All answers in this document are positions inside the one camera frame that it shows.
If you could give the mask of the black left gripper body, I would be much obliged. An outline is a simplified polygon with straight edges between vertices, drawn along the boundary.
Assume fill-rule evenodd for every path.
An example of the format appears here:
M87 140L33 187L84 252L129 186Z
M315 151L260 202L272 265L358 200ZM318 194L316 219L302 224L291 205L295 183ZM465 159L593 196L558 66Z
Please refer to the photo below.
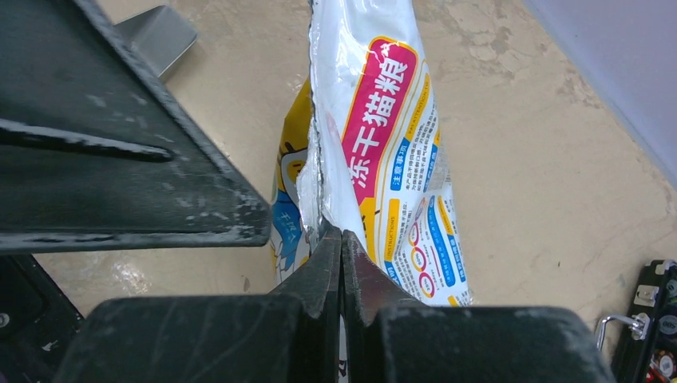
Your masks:
M2 382L51 382L83 321L32 255L1 257Z

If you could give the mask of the metal food scoop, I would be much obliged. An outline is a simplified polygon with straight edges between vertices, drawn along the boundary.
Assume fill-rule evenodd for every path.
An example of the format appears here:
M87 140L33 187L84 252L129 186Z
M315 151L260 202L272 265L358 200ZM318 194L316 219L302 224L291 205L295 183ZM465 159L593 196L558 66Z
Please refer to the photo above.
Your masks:
M133 52L166 82L196 43L195 26L170 5L161 4L115 24Z

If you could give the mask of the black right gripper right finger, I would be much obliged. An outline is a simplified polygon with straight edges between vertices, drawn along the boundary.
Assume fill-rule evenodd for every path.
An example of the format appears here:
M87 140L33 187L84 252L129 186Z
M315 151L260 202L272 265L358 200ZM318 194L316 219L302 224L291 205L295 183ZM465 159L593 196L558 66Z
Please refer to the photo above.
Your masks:
M427 306L342 233L353 382L611 382L592 332L551 306Z

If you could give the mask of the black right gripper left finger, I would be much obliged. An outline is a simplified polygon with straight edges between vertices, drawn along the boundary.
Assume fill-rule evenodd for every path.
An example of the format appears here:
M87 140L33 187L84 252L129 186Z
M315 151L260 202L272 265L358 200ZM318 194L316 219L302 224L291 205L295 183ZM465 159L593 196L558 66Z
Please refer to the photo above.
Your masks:
M268 294L118 298L87 318L58 382L336 382L341 232Z

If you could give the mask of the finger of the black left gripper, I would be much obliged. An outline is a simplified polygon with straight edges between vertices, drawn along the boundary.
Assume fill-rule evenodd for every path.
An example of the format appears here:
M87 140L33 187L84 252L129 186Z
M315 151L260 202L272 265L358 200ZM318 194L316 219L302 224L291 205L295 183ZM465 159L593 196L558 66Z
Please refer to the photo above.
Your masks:
M96 2L2 2L3 255L258 247L270 224Z

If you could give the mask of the cat food bag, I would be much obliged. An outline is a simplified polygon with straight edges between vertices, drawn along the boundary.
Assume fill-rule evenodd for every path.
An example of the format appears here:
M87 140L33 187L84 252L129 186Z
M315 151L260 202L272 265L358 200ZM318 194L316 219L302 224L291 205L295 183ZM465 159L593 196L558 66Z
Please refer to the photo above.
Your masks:
M271 205L278 282L323 223L431 306L472 302L430 69L409 1L313 1L310 74L283 122Z

